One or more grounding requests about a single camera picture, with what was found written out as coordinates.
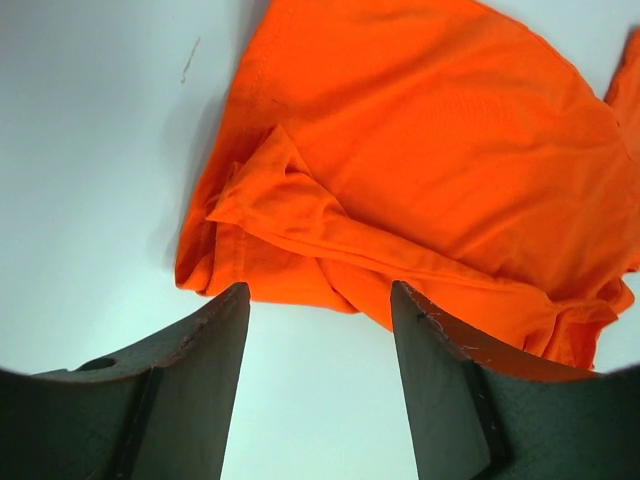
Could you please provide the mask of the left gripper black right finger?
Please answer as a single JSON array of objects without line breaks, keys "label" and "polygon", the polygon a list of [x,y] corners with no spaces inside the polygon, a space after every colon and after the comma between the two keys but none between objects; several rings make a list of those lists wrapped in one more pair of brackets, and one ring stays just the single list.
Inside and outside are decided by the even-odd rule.
[{"label": "left gripper black right finger", "polygon": [[635,479],[639,369],[595,373],[518,350],[411,286],[390,295],[422,479]]}]

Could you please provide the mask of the orange t shirt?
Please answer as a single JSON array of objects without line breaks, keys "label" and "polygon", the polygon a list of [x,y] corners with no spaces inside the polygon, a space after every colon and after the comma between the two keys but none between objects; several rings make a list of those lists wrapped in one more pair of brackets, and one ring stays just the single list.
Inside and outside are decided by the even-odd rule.
[{"label": "orange t shirt", "polygon": [[274,1],[231,85],[176,285],[392,324],[390,290],[593,365],[639,267],[639,33],[605,97],[477,1]]}]

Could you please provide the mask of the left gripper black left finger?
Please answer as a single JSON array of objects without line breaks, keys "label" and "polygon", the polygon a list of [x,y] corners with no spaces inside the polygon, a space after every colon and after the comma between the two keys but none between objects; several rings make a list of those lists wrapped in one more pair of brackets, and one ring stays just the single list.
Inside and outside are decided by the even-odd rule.
[{"label": "left gripper black left finger", "polygon": [[1,374],[5,479],[217,479],[248,332],[237,283],[76,370]]}]

